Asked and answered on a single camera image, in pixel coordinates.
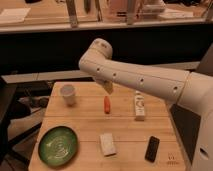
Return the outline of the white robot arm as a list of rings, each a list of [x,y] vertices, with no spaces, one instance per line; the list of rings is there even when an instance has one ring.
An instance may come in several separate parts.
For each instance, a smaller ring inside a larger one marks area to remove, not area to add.
[[[107,90],[112,82],[176,103],[201,117],[190,171],[213,171],[213,76],[112,60],[113,48],[97,38],[79,60]]]

